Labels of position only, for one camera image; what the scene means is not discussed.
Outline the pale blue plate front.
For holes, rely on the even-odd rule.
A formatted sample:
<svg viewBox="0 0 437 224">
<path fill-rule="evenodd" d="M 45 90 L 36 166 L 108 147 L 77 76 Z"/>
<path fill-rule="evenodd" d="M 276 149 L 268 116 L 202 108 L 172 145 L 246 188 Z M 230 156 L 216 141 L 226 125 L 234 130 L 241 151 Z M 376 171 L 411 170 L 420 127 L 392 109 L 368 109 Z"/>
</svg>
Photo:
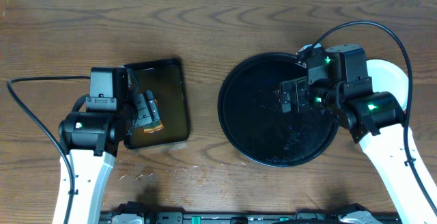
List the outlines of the pale blue plate front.
<svg viewBox="0 0 437 224">
<path fill-rule="evenodd" d="M 390 92 L 405 111 L 408 102 L 406 73 L 395 64 L 381 59 L 367 60 L 367 71 L 372 79 L 373 92 Z"/>
</svg>

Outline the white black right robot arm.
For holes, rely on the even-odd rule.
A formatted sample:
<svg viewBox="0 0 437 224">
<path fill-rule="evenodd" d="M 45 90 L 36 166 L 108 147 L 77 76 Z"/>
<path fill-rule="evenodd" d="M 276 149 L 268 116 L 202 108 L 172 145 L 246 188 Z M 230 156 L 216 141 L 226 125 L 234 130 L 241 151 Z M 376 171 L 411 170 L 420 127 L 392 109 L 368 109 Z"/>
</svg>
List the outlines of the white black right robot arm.
<svg viewBox="0 0 437 224">
<path fill-rule="evenodd" d="M 284 112 L 325 111 L 345 128 L 379 173 L 403 223 L 436 222 L 436 184 L 407 124 L 409 87 L 373 88 L 364 53 L 328 53 L 305 61 L 304 74 L 279 83 Z"/>
</svg>

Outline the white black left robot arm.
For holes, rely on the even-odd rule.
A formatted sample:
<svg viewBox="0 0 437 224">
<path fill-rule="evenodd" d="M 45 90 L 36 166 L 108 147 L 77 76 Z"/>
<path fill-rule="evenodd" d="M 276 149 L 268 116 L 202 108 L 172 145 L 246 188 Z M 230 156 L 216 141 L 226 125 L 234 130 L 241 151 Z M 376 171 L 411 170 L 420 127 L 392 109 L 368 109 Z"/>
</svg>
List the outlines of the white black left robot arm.
<svg viewBox="0 0 437 224">
<path fill-rule="evenodd" d="M 66 159 L 61 159 L 54 223 L 97 223 L 118 143 L 143 128 L 160 129 L 157 100 L 150 90 L 125 103 L 117 113 L 80 112 L 90 100 L 81 96 L 59 125 Z"/>
</svg>

